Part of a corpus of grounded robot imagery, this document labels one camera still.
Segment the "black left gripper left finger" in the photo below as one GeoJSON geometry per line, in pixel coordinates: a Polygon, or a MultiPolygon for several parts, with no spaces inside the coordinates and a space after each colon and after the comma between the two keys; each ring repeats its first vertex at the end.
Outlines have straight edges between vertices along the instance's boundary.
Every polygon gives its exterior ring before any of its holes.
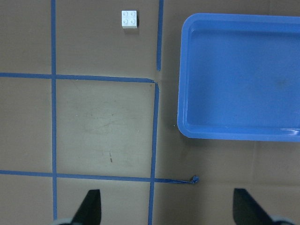
{"type": "Polygon", "coordinates": [[[79,209],[73,216],[71,225],[99,225],[101,223],[101,194],[99,189],[89,190],[79,209]]]}

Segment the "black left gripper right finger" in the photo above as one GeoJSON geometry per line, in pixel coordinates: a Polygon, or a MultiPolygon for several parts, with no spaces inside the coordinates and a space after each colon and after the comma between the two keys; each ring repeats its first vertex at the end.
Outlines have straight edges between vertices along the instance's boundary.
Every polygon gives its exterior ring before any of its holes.
{"type": "Polygon", "coordinates": [[[246,189],[235,188],[233,192],[232,215],[236,225],[272,225],[271,217],[248,193],[246,189]]]}

